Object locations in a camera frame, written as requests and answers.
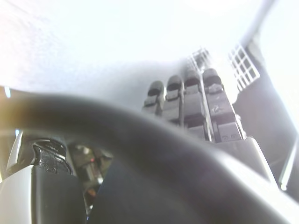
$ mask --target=black cable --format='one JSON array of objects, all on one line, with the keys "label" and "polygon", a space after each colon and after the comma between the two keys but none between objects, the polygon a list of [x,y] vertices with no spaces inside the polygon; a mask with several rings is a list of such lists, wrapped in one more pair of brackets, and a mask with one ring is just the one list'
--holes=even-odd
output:
[{"label": "black cable", "polygon": [[83,98],[0,101],[0,129],[45,129],[89,138],[177,191],[211,223],[295,223],[298,205],[212,144],[162,120]]}]

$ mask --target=white surface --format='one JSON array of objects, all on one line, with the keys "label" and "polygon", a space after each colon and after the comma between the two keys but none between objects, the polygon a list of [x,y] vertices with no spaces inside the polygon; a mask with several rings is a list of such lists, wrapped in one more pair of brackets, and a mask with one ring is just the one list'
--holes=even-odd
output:
[{"label": "white surface", "polygon": [[299,2],[278,0],[261,27],[261,51],[274,87],[299,128]]},{"label": "white surface", "polygon": [[259,0],[0,0],[0,84],[140,109],[200,45],[230,49]]}]

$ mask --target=thick black tube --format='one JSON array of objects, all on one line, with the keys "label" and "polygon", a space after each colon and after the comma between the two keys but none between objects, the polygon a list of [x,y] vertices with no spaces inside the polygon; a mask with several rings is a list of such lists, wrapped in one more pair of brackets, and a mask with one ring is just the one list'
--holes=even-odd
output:
[{"label": "thick black tube", "polygon": [[247,167],[181,130],[87,99],[33,95],[0,101],[0,129],[89,138],[177,191],[208,223],[295,223],[298,205]]}]

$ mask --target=white grid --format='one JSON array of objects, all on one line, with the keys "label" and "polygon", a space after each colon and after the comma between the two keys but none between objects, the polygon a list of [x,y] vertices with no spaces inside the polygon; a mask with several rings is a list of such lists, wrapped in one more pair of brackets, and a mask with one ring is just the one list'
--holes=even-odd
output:
[{"label": "white grid", "polygon": [[[201,65],[198,65],[200,70],[209,67],[213,61],[212,56],[205,48],[200,48],[193,53],[193,55],[197,58],[199,57],[202,62]],[[237,81],[239,91],[243,91],[260,77],[255,65],[240,44],[237,44],[236,47],[229,52],[228,61],[233,68],[233,74]]]}]

